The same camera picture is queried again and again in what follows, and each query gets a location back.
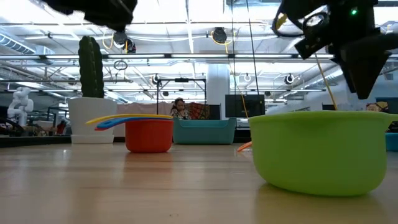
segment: person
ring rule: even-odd
[[[185,102],[182,98],[174,100],[171,116],[178,119],[191,119],[188,110],[185,109]]]

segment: orange object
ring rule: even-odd
[[[241,152],[241,151],[247,149],[248,147],[251,147],[251,145],[252,145],[252,142],[248,142],[248,143],[244,144],[243,146],[238,148],[238,152]]]
[[[167,152],[173,141],[172,120],[126,122],[126,147],[136,153]]]

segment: green bowl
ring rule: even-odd
[[[268,183],[294,192],[366,194],[386,173],[385,130],[394,118],[368,111],[250,118],[254,165]]]

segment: white planter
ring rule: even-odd
[[[75,98],[68,101],[69,117],[72,126],[72,144],[110,144],[113,143],[113,128],[95,131],[97,124],[86,122],[107,115],[116,114],[117,103],[102,98]]]

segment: teal basket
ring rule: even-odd
[[[236,118],[227,121],[174,119],[175,144],[232,144]]]
[[[398,152],[398,133],[386,133],[387,151]]]

